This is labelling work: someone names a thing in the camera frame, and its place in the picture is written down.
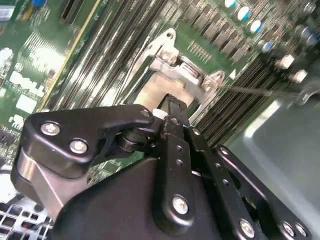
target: ram slot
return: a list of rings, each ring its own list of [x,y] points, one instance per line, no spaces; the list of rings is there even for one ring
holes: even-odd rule
[[[140,0],[130,12],[123,12],[118,21],[113,24],[111,31],[104,35],[101,43],[103,50],[90,73],[92,77],[87,77],[85,91],[76,101],[75,108],[90,107],[97,90],[103,89],[106,82],[109,82],[114,71],[118,69],[119,63],[124,62],[123,54],[127,48],[134,47],[129,41],[136,33],[138,22],[148,8],[144,0]]]
[[[99,89],[102,86],[101,91],[97,95],[91,95],[83,100],[85,108],[95,108],[101,105],[104,97],[121,73],[124,63],[133,56],[146,33],[151,31],[168,0],[154,0],[151,3],[142,0],[141,2],[143,3],[143,7],[137,9],[138,17],[134,18],[132,24],[128,25],[125,30],[128,38],[123,41],[121,41],[121,37],[118,38],[121,47],[113,46],[112,55],[109,55],[109,58],[105,59],[103,71],[97,75],[97,79],[101,79],[97,85]]]
[[[95,59],[101,53],[101,42],[105,34],[110,32],[113,24],[117,21],[121,13],[128,9],[134,0],[122,0],[117,2],[118,8],[115,10],[114,1],[109,1],[105,7],[102,16],[93,27],[91,37],[83,46],[77,61],[74,63],[71,71],[64,80],[60,90],[57,103],[53,110],[71,109],[76,95],[84,85],[86,77],[92,71]]]
[[[65,24],[71,25],[75,22],[78,13],[84,4],[85,0],[65,0],[63,1],[59,18],[64,21]]]

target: silver screw head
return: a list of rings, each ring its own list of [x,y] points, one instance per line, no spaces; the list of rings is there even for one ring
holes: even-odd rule
[[[240,221],[240,226],[242,231],[248,238],[253,239],[255,237],[256,235],[255,230],[247,220],[242,219]]]
[[[176,119],[176,118],[172,118],[171,121],[172,121],[175,125],[177,125],[177,126],[180,125],[179,120]]]
[[[150,116],[151,116],[150,113],[149,113],[147,110],[145,110],[145,109],[144,109],[144,110],[141,110],[141,113],[142,113],[143,116],[145,116],[145,117],[147,117],[147,118],[150,118]]]
[[[296,224],[295,225],[296,229],[298,229],[299,233],[302,234],[302,236],[304,236],[305,238],[308,236],[307,232],[305,231],[305,229],[300,225],[300,224]]]
[[[291,237],[294,237],[296,235],[295,231],[292,229],[292,227],[288,223],[284,222],[283,228]]]
[[[54,123],[45,123],[41,126],[43,134],[48,136],[57,136],[60,133],[60,127]]]
[[[88,151],[88,146],[83,141],[75,140],[70,143],[70,149],[75,154],[84,154]]]
[[[178,214],[186,215],[188,213],[189,206],[183,198],[175,196],[172,200],[172,203],[174,209],[178,212]]]
[[[221,148],[221,152],[224,154],[224,155],[226,155],[226,156],[228,156],[229,155],[229,153],[227,152],[227,150],[225,149],[225,148]]]
[[[200,136],[201,135],[201,133],[199,132],[199,130],[198,129],[193,129],[193,132],[194,132],[194,134],[195,135],[197,135],[197,136]]]

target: motherboard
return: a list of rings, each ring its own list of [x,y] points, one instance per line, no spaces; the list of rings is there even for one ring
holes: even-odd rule
[[[159,74],[153,65],[157,57],[205,91],[212,90],[208,79],[237,83],[261,56],[274,60],[281,78],[277,88],[298,84],[320,53],[318,5],[310,0],[0,0],[0,158],[12,164],[24,121],[41,111],[134,103],[152,109],[170,93],[188,103],[196,126],[226,91],[215,89],[203,104],[186,82]],[[125,167],[109,164],[109,174]]]

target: electronic component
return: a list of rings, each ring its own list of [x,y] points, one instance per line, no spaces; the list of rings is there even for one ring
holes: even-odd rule
[[[279,30],[279,28],[280,28],[280,26],[278,24],[276,24],[273,26],[272,31],[276,32]]]
[[[189,8],[184,13],[184,18],[190,22],[192,22],[196,15],[199,13],[198,8],[192,3]]]
[[[246,20],[250,15],[250,8],[247,6],[244,7],[238,7],[234,13],[233,18],[237,21],[244,21]]]
[[[289,32],[286,32],[281,38],[281,40],[284,41],[285,43],[288,42],[290,39],[291,39],[291,34]]]
[[[256,34],[258,33],[262,28],[262,23],[259,20],[252,20],[248,22],[248,24],[245,26],[245,29],[250,34]]]
[[[306,79],[307,76],[308,73],[305,70],[299,70],[295,74],[290,74],[289,79],[296,84],[300,84]]]
[[[305,45],[310,48],[310,47],[314,47],[318,42],[319,42],[318,36],[316,34],[312,34],[305,41]]]
[[[292,66],[295,60],[295,57],[289,54],[276,61],[275,65],[282,70],[287,70]]]
[[[239,36],[238,32],[237,31],[234,31],[231,35],[230,35],[230,38],[235,40],[237,37]]]
[[[199,18],[197,19],[197,21],[194,23],[194,27],[198,30],[202,30],[205,28],[205,26],[207,25],[209,19],[206,15],[204,15],[203,13],[199,16]]]
[[[219,13],[217,13],[217,14],[213,17],[212,22],[214,22],[215,24],[217,24],[220,19],[221,19],[221,15],[220,15]]]
[[[35,7],[35,8],[43,8],[47,3],[47,0],[32,0],[32,5]]]
[[[204,7],[202,13],[205,14],[205,15],[208,15],[211,10],[212,10],[211,5],[207,4],[207,5]]]
[[[312,30],[308,26],[299,25],[295,28],[294,34],[301,40],[307,40],[311,36]]]
[[[229,56],[233,50],[235,50],[235,48],[237,47],[237,44],[233,41],[233,40],[230,40],[227,45],[225,45],[225,47],[222,49],[222,52]]]
[[[223,1],[224,6],[227,9],[233,8],[236,5],[236,2],[237,2],[236,0],[222,0],[222,1]]]
[[[263,53],[269,53],[272,49],[272,43],[271,42],[265,42],[263,40],[261,40],[258,45],[257,45],[258,49]]]
[[[187,9],[187,7],[189,7],[189,4],[190,4],[189,0],[182,0],[179,7],[182,11],[185,11]]]
[[[226,42],[227,39],[228,36],[225,33],[220,32],[219,36],[213,41],[213,44],[220,48]]]
[[[271,30],[271,31],[266,32],[262,38],[266,42],[270,42],[274,38],[274,34],[275,34],[275,32]]]
[[[16,6],[0,5],[0,22],[7,22],[14,14]]]
[[[211,23],[207,31],[203,34],[207,39],[211,40],[218,32],[219,28],[215,23]]]
[[[230,23],[226,22],[226,23],[222,26],[221,30],[224,31],[224,32],[226,32],[226,31],[228,31],[229,28],[230,28]]]
[[[245,45],[246,45],[246,40],[245,39],[242,39],[239,43],[238,43],[238,45],[239,45],[239,47],[240,48],[243,48]]]
[[[59,18],[62,19],[65,24],[71,25],[75,22],[78,13],[84,4],[85,0],[65,0],[60,8]]]
[[[231,61],[237,63],[244,57],[244,55],[246,55],[246,52],[243,49],[239,48],[231,57]]]
[[[308,2],[303,9],[303,13],[305,15],[310,15],[316,10],[316,7],[317,5],[314,2]]]
[[[10,133],[0,129],[0,144],[11,146],[16,141],[16,138]]]

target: green circuit board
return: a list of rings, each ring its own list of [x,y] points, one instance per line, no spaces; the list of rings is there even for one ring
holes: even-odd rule
[[[0,21],[0,158],[9,164],[25,119],[41,109],[87,19],[95,16],[96,1],[86,1],[67,25],[59,18],[63,2],[49,0],[37,9],[28,0],[0,0],[0,18],[2,9],[13,11]],[[7,144],[12,136],[14,143]]]
[[[130,44],[134,44],[127,36],[127,42],[119,45],[119,51],[115,50],[114,55],[106,54],[98,61],[108,45],[90,45],[94,43],[93,37],[116,20],[123,28],[130,25],[133,21],[130,18],[136,15],[141,19],[137,26],[142,26],[160,0],[76,0],[75,3],[84,3],[73,20],[69,16],[62,18],[64,2],[47,0],[44,7],[36,8],[31,0],[0,0],[0,139],[6,135],[13,137],[10,144],[0,143],[0,157],[8,163],[15,158],[24,121],[30,114],[46,109],[109,106],[113,102],[113,93],[119,88],[129,69],[128,63],[137,51],[131,51],[121,64],[112,61],[118,59],[122,49],[125,52]],[[297,57],[307,56],[310,62],[319,54],[317,50],[305,47],[295,36],[296,26],[305,21],[304,7],[309,1],[238,0],[230,8],[226,7],[226,2],[168,0],[154,22],[158,27],[153,38],[170,28],[175,29],[175,48],[205,74],[224,71],[228,85],[237,81],[261,53],[260,41],[282,46]],[[124,6],[128,10],[120,17]],[[239,21],[235,12],[243,7],[248,7],[250,14]],[[145,8],[145,14],[137,11],[140,8]],[[6,14],[12,15],[2,19],[5,10]],[[260,32],[248,32],[248,25],[257,20],[262,23]],[[319,29],[313,28],[313,31],[318,33]],[[101,38],[103,42],[108,34],[99,35],[97,39]],[[139,35],[137,49],[147,35],[148,32]],[[82,64],[86,75],[72,78],[77,72],[74,67],[91,49],[95,50],[94,61]],[[111,77],[109,70],[118,65],[121,66],[117,74]],[[91,69],[95,69],[94,81],[90,78]]]

